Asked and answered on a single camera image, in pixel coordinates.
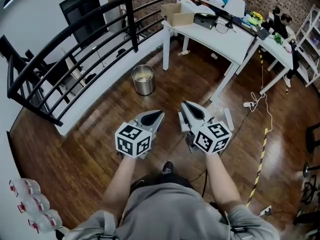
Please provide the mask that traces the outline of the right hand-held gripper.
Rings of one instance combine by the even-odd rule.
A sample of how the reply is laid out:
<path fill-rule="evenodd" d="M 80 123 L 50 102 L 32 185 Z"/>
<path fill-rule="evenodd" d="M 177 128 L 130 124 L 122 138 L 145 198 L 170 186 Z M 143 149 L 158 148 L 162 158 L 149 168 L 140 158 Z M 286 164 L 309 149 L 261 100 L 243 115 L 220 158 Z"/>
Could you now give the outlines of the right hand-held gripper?
<path fill-rule="evenodd" d="M 201 150 L 207 155 L 223 151 L 232 138 L 233 120 L 228 108 L 215 115 L 195 102 L 183 101 L 178 112 L 180 128 L 186 133 L 190 152 Z"/>

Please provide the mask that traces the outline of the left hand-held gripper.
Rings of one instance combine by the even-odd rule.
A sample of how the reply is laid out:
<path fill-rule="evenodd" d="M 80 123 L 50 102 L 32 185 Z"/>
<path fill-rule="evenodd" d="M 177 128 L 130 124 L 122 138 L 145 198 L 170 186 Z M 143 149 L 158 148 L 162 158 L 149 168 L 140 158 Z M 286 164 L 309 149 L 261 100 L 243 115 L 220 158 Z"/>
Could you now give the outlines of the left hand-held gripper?
<path fill-rule="evenodd" d="M 145 159 L 164 118 L 162 110 L 149 110 L 138 114 L 129 122 L 123 122 L 114 135 L 118 153 Z"/>

